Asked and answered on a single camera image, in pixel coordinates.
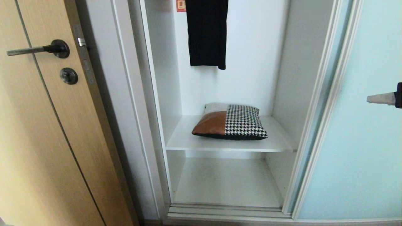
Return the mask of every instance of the wooden door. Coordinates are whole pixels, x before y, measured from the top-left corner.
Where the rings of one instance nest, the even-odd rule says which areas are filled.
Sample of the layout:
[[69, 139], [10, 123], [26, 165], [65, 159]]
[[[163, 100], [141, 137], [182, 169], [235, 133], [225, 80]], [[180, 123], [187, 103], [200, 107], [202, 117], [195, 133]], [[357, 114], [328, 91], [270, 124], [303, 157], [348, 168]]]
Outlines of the wooden door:
[[[138, 225], [73, 0], [0, 1], [0, 218]], [[64, 40], [70, 55], [7, 56]], [[64, 83], [62, 68], [78, 75]]]

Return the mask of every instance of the brown leather panel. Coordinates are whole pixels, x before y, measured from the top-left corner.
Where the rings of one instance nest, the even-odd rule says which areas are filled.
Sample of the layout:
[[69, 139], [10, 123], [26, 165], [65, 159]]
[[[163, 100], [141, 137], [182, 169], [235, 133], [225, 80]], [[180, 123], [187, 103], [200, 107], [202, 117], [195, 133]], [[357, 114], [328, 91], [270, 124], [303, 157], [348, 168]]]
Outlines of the brown leather panel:
[[192, 134], [225, 135], [226, 111], [216, 111], [204, 115], [194, 127]]

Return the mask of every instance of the cushion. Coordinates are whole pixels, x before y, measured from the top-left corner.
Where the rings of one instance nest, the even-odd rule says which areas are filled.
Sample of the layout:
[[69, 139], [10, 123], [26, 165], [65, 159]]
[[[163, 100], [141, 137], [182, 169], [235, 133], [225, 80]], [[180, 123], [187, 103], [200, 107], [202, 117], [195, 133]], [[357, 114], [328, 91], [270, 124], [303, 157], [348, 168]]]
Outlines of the cushion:
[[209, 103], [192, 134], [225, 140], [262, 140], [268, 137], [259, 109], [246, 105]]

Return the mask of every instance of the white shelf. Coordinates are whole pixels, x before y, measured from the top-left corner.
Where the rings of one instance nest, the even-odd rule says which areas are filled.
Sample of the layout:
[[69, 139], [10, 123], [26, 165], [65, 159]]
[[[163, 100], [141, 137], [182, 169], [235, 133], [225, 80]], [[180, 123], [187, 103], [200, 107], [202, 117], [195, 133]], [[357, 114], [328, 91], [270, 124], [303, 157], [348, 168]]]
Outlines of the white shelf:
[[186, 158], [174, 203], [280, 208], [263, 159]]
[[183, 115], [167, 142], [167, 150], [227, 150], [252, 152], [294, 152], [295, 142], [282, 126], [271, 116], [261, 116], [261, 122], [268, 133], [263, 140], [220, 140], [191, 134], [200, 120], [200, 115]]

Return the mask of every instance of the houndstooth pattern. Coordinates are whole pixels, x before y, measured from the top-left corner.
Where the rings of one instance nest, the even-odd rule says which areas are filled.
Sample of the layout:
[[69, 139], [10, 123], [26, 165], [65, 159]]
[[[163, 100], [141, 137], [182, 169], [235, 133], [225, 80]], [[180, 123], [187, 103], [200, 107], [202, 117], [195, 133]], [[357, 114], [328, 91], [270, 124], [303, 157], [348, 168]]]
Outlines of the houndstooth pattern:
[[245, 105], [229, 105], [226, 112], [225, 135], [258, 136], [267, 138], [259, 116], [259, 109]]

